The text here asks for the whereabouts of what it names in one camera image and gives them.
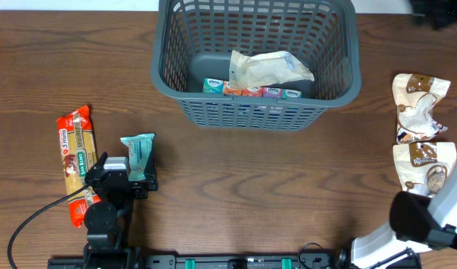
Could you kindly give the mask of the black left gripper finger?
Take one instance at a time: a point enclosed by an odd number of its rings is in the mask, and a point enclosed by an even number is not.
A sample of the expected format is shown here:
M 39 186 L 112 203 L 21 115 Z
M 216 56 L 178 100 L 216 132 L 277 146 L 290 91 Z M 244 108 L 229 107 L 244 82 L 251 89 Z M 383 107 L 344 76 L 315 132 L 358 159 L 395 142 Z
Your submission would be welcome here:
M 84 178 L 85 182 L 94 182 L 100 180 L 105 173 L 104 164 L 108 158 L 108 154 L 103 152 L 98 161 L 87 171 Z
M 144 175 L 146 177 L 146 180 L 148 182 L 156 182 L 157 176 L 155 172 L 155 163 L 152 151 L 152 140 L 146 141 L 144 153 L 146 154 L 146 166 L 144 169 Z

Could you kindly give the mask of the orange spaghetti pasta packet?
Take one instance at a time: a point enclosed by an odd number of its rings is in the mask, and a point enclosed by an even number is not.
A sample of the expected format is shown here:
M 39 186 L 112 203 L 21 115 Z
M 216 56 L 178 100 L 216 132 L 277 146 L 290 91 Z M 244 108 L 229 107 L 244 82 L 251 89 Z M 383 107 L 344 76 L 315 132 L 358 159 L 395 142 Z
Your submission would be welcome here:
M 56 123 L 66 192 L 75 195 L 68 199 L 69 214 L 72 225 L 79 228 L 88 208 L 101 201 L 91 187 L 76 192 L 85 185 L 86 174 L 98 159 L 90 108 L 82 106 Z

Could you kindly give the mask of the teal snack bar wrapper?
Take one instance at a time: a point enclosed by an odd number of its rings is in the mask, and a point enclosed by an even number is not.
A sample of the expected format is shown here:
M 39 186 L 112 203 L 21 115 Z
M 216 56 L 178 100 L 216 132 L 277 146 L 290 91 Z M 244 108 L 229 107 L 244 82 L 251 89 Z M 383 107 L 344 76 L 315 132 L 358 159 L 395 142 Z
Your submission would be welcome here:
M 144 171 L 149 155 L 152 153 L 154 138 L 154 133 L 120 138 L 120 141 L 128 147 L 128 163 L 131 169 L 128 179 L 130 181 L 138 182 L 146 178 Z

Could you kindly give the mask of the brown white coconut pouch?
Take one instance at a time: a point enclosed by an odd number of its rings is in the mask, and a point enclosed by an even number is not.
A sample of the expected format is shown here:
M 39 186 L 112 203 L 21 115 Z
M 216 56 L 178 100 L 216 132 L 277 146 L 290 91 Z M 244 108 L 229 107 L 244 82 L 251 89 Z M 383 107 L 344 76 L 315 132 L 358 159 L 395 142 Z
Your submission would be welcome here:
M 451 81 L 429 75 L 400 73 L 394 77 L 398 144 L 431 140 L 448 129 L 433 118 L 433 108 L 446 96 L 450 85 Z

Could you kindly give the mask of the multicolour Kleenex tissue multipack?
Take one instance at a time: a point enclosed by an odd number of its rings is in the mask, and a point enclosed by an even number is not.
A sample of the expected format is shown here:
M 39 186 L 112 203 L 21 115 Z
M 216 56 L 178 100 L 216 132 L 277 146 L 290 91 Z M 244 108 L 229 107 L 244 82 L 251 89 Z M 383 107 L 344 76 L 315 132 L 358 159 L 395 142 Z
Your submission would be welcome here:
M 301 98 L 302 92 L 275 87 L 250 87 L 236 89 L 228 81 L 206 78 L 202 87 L 203 93 L 221 93 L 225 96 L 254 96 L 268 98 Z

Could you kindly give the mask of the pale beige resealable pouch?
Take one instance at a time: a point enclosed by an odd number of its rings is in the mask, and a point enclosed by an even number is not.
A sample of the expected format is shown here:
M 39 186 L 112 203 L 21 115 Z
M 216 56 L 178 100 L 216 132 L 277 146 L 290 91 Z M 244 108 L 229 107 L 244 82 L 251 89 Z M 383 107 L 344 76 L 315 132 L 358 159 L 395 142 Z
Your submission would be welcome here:
M 245 56 L 231 52 L 229 83 L 237 89 L 263 87 L 294 81 L 314 81 L 314 74 L 287 51 Z

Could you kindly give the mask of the brown white mushroom pouch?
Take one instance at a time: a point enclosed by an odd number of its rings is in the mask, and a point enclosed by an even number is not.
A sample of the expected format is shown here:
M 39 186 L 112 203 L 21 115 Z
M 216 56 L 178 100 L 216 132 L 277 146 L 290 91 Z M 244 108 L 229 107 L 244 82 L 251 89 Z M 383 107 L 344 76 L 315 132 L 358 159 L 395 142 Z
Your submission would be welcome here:
M 452 142 L 419 142 L 393 146 L 394 165 L 403 191 L 434 198 L 456 164 Z

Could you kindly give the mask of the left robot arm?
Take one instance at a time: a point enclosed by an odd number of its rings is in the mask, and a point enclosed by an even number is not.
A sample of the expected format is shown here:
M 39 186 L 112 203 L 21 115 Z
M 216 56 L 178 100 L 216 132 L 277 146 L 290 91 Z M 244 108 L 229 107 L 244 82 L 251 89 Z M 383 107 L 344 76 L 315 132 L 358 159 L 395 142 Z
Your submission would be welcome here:
M 139 147 L 134 158 L 142 158 L 142 178 L 133 180 L 126 157 L 109 157 L 104 152 L 88 170 L 84 181 L 101 199 L 85 213 L 87 246 L 83 268 L 144 268 L 140 249 L 128 245 L 134 201 L 146 199 L 158 189 L 153 153 Z

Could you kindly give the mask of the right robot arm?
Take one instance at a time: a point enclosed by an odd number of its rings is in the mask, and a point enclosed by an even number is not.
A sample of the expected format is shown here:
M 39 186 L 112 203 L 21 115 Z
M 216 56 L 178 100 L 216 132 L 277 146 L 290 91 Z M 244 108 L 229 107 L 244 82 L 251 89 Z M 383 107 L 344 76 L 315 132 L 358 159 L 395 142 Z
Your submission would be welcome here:
M 447 128 L 432 117 L 450 85 L 430 75 L 395 76 L 393 154 L 402 190 L 389 221 L 348 243 L 338 254 L 337 268 L 420 268 L 419 253 L 457 250 L 457 150 L 452 142 L 433 140 Z

